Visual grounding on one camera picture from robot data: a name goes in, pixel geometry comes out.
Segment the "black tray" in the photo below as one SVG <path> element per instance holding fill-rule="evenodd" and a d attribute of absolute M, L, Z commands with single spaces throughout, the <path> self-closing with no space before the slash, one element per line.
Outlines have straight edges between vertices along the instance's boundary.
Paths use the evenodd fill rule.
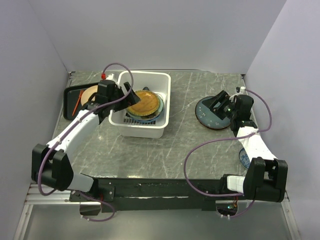
<path fill-rule="evenodd" d="M 81 102 L 79 102 L 78 107 L 76 108 L 76 111 L 74 115 L 72 116 L 72 113 L 74 112 L 75 106 L 77 104 L 79 94 L 81 90 L 86 90 L 92 86 L 98 85 L 99 82 L 89 83 L 89 84 L 83 84 L 83 85 L 77 85 L 77 86 L 70 86 L 67 87 L 63 92 L 63 117 L 67 120 L 73 120 L 77 117 L 78 112 L 80 111 L 82 105 Z"/>

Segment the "marble surface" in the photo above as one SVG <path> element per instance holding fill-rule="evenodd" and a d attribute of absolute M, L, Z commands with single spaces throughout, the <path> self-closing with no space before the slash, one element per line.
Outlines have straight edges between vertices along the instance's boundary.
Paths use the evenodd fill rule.
<path fill-rule="evenodd" d="M 112 71 L 116 78 L 120 71 Z M 210 72 L 166 72 L 171 76 L 169 124 L 159 139 L 124 137 L 106 119 L 89 135 L 72 157 L 74 171 L 93 177 L 182 179 L 187 153 L 202 142 L 233 137 L 229 128 L 212 130 L 195 116 L 197 102 L 218 94 L 230 95 L 244 85 L 240 74 Z M 94 83 L 100 72 L 77 71 L 71 75 L 71 86 Z M 55 135 L 70 123 L 60 117 Z M 188 159 L 190 178 L 219 179 L 223 174 L 245 175 L 239 161 L 242 146 L 238 141 L 207 144 Z"/>

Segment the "purple cable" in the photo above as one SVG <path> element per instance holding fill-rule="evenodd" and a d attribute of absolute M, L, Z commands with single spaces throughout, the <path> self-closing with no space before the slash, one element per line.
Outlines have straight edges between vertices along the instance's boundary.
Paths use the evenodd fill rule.
<path fill-rule="evenodd" d="M 95 202 L 99 202 L 99 203 L 101 203 L 101 204 L 103 204 L 103 205 L 106 205 L 106 206 L 108 206 L 109 208 L 111 208 L 111 210 L 112 210 L 111 216 L 109 216 L 109 217 L 107 217 L 107 218 L 105 218 L 105 219 L 92 219 L 92 218 L 89 218 L 89 217 L 87 217 L 87 216 L 82 216 L 84 219 L 86 219 L 86 220 L 88 220 L 88 221 L 91 221 L 91 222 L 105 222 L 105 221 L 108 221 L 108 220 L 112 219 L 113 216 L 116 214 L 116 209 L 115 209 L 114 206 L 112 206 L 110 203 L 107 203 L 107 202 L 105 202 L 105 201 L 101 201 L 101 200 L 95 199 L 95 198 L 90 197 L 90 196 L 88 196 L 88 195 L 85 195 L 85 194 L 84 194 L 83 192 L 81 192 L 81 191 L 77 191 L 77 192 L 78 192 L 82 197 L 84 197 L 84 198 L 86 198 L 86 199 L 88 199 L 88 200 L 92 200 L 92 201 L 95 201 Z"/>
<path fill-rule="evenodd" d="M 248 90 L 246 89 L 247 92 L 249 93 L 252 93 L 254 95 L 256 95 L 260 100 L 262 100 L 262 102 L 264 103 L 264 105 L 266 106 L 266 109 L 269 113 L 269 126 L 268 128 L 266 129 L 263 129 L 263 130 L 258 130 L 257 132 L 258 133 L 262 133 L 262 132 L 266 132 L 268 131 L 270 128 L 271 128 L 271 125 L 272 125 L 272 114 L 271 114 L 271 111 L 270 111 L 270 108 L 268 106 L 268 104 L 266 103 L 266 101 L 261 97 L 259 96 L 257 93 L 251 91 L 251 90 Z M 253 132 L 253 133 L 250 133 L 249 135 L 246 135 L 246 136 L 240 136 L 240 137 L 228 137 L 228 138 L 218 138 L 218 139 L 213 139 L 213 140 L 209 140 L 209 141 L 206 141 L 206 142 L 203 142 L 201 143 L 200 145 L 196 146 L 195 148 L 193 148 L 185 157 L 184 159 L 184 164 L 183 164 L 183 173 L 184 173 L 184 177 L 185 177 L 185 180 L 186 182 L 190 185 L 191 188 L 193 188 L 196 192 L 198 192 L 199 194 L 202 194 L 204 196 L 207 196 L 207 197 L 235 197 L 235 196 L 243 196 L 242 193 L 229 193 L 229 194 L 209 194 L 209 193 L 206 193 L 206 192 L 203 192 L 203 191 L 200 191 L 199 189 L 197 189 L 192 183 L 191 181 L 189 180 L 188 176 L 187 176 L 187 161 L 188 161 L 188 158 L 190 157 L 190 155 L 195 151 L 197 150 L 198 148 L 206 145 L 206 144 L 210 144 L 210 143 L 215 143 L 215 142 L 220 142 L 220 141 L 229 141 L 229 140 L 240 140 L 240 139 L 246 139 L 246 138 L 249 138 L 253 135 L 255 135 L 256 133 Z"/>
<path fill-rule="evenodd" d="M 106 71 L 106 69 L 112 65 L 120 65 L 122 67 L 124 67 L 130 74 L 130 77 L 131 77 L 131 86 L 130 86 L 130 89 L 129 91 L 121 98 L 115 100 L 115 101 L 111 101 L 111 102 L 107 102 L 105 104 L 101 104 L 93 109 L 91 109 L 90 111 L 88 111 L 87 113 L 85 113 L 82 117 L 80 117 L 79 121 L 75 122 L 60 138 L 59 141 L 57 141 L 53 146 L 52 148 L 49 149 L 49 151 L 46 153 L 46 155 L 44 156 L 43 158 L 43 161 L 41 163 L 41 166 L 39 168 L 39 173 L 38 173 L 38 178 L 37 178 L 37 183 L 38 183 L 38 189 L 39 189 L 39 192 L 43 195 L 43 196 L 49 196 L 50 194 L 52 194 L 54 190 L 50 191 L 50 192 L 44 192 L 43 189 L 42 189 L 42 186 L 41 186 L 41 177 L 42 177 L 42 172 L 44 170 L 44 167 L 45 167 L 45 164 L 50 156 L 50 154 L 56 149 L 56 147 L 60 144 L 61 141 L 63 141 L 67 136 L 68 134 L 70 134 L 72 132 L 73 129 L 75 129 L 75 127 L 83 120 L 85 119 L 89 114 L 91 114 L 92 112 L 98 110 L 98 109 L 101 109 L 101 108 L 104 108 L 106 106 L 109 106 L 111 104 L 115 104 L 115 103 L 118 103 L 120 101 L 122 101 L 123 99 L 125 99 L 129 94 L 130 92 L 132 91 L 132 88 L 134 86 L 134 76 L 132 75 L 131 71 L 129 68 L 127 68 L 125 65 L 123 65 L 122 63 L 118 63 L 118 62 L 114 62 L 114 63 L 110 63 L 109 65 L 107 65 L 103 72 L 104 73 Z"/>
<path fill-rule="evenodd" d="M 254 205 L 254 202 L 255 200 L 252 200 L 252 202 L 250 202 L 249 206 L 245 208 L 245 210 L 243 210 L 242 212 L 236 214 L 236 215 L 233 215 L 233 216 L 230 216 L 231 219 L 233 218 L 236 218 L 236 217 L 239 217 L 241 216 L 242 214 L 244 214 L 245 212 L 247 212 L 253 205 Z"/>

